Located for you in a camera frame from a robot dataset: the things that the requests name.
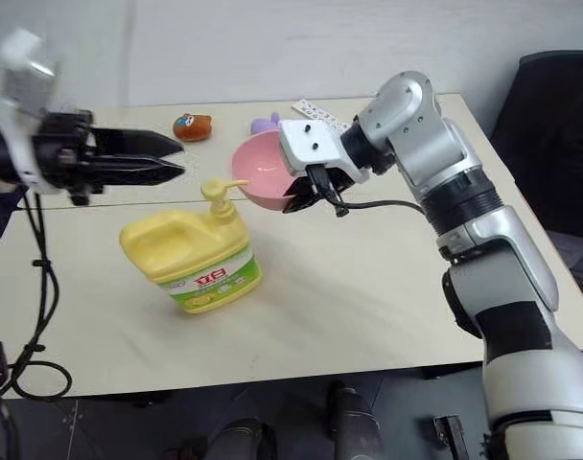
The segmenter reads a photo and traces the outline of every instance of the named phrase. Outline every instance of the bottle label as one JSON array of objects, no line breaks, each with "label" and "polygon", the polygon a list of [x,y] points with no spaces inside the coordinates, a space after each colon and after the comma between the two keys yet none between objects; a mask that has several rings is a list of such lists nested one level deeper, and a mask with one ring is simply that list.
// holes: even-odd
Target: bottle label
[{"label": "bottle label", "polygon": [[250,285],[259,276],[260,268],[255,262],[253,251],[246,246],[233,256],[198,273],[160,286],[184,309],[191,310],[228,297]]}]

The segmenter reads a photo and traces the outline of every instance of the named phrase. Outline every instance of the black band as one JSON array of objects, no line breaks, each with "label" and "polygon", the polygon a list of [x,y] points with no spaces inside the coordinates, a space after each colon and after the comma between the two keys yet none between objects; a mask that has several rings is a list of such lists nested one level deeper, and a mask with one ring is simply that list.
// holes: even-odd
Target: black band
[{"label": "black band", "polygon": [[502,206],[502,201],[481,168],[460,172],[430,191],[421,202],[438,235]]},{"label": "black band", "polygon": [[370,144],[357,120],[340,135],[340,141],[358,169],[370,168],[374,174],[381,175],[396,162],[394,155],[383,154]]},{"label": "black band", "polygon": [[516,424],[527,424],[529,422],[550,422],[551,412],[548,410],[526,410],[515,412],[514,414],[503,415],[496,419],[491,425],[493,431],[504,431],[508,426]]},{"label": "black band", "polygon": [[485,361],[526,350],[550,350],[551,332],[536,303],[513,302],[475,316],[485,340]]}]

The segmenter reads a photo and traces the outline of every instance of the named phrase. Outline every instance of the silver arm segment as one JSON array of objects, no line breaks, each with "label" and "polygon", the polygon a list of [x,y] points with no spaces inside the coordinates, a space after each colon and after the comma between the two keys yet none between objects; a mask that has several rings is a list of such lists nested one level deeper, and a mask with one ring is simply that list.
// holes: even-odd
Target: silver arm segment
[{"label": "silver arm segment", "polygon": [[483,339],[488,454],[583,458],[583,354],[555,323],[555,279],[461,130],[441,117],[430,81],[393,77],[356,125],[395,157],[452,264],[443,287],[456,320]]}]

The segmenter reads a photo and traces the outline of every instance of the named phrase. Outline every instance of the toy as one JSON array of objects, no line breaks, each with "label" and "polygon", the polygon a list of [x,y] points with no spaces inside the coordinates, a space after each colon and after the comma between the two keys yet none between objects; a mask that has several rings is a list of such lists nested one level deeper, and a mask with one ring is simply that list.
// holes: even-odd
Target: toy
[{"label": "toy", "polygon": [[211,116],[186,113],[176,119],[173,132],[183,142],[195,142],[211,135]]},{"label": "toy", "polygon": [[251,122],[251,134],[259,134],[260,132],[277,129],[279,120],[279,114],[276,112],[272,112],[270,120],[267,120],[266,118],[256,118]]}]

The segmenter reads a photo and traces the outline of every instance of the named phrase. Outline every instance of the table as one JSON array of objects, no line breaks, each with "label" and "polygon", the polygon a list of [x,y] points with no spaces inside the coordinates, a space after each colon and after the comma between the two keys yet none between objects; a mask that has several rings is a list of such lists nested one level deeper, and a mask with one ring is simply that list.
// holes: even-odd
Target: table
[{"label": "table", "polygon": [[[438,96],[445,116],[464,127],[464,131],[479,151],[490,151],[488,140],[473,118],[459,94]],[[340,120],[351,122],[367,104],[368,99],[347,99],[315,101],[315,103]],[[184,144],[185,151],[168,157],[186,169],[186,173],[158,187],[108,187],[105,195],[93,195],[91,205],[173,203],[179,201],[200,201],[199,183],[215,176],[231,177],[230,162],[234,151],[250,135],[249,126],[253,119],[269,118],[277,111],[282,118],[302,118],[292,109],[293,101],[266,103],[213,103],[194,105],[165,105],[134,107],[128,109],[95,110],[96,123],[100,127],[127,127],[149,129],[174,138],[173,121],[183,113],[211,115],[213,133],[210,139]],[[485,170],[491,177],[513,180],[508,169],[497,155],[484,154]],[[367,196],[412,200],[402,176],[396,173],[373,177],[370,181],[354,186],[346,196]],[[244,198],[241,192],[233,190],[232,198]],[[46,196],[45,207],[72,207],[68,194]]]},{"label": "table", "polygon": [[[502,199],[516,207],[543,251],[560,289],[558,322],[583,348],[581,292],[510,174],[468,119],[459,96],[451,99],[457,103],[444,103],[448,115],[466,131]],[[337,104],[353,105],[353,112],[358,102]],[[240,110],[236,104],[228,108]],[[159,113],[169,109],[131,109],[127,118],[133,117],[134,110]],[[209,162],[200,169],[202,173],[218,172]],[[362,193],[368,199],[409,197],[403,193],[399,174],[384,178],[389,181]],[[181,184],[171,185],[168,194],[177,198],[181,190]],[[61,298],[58,313],[42,337],[47,350],[38,357],[70,370],[74,377],[70,395],[481,359],[481,342],[457,327],[441,292],[440,279],[447,264],[438,255],[435,235],[425,219],[410,209],[380,208],[337,219],[324,203],[282,215],[237,200],[263,266],[264,281],[229,306],[188,315],[145,280],[126,259],[117,239],[131,221],[173,207],[202,210],[206,204],[127,204],[122,201],[131,200],[131,194],[123,189],[114,199],[110,204],[116,205],[45,213]],[[158,195],[157,199],[173,198]],[[0,241],[0,336],[10,361],[31,336],[35,321],[39,271],[30,265],[35,257],[27,219],[23,213],[14,213]],[[23,386],[36,393],[52,393],[61,382],[51,372],[29,370]]]}]

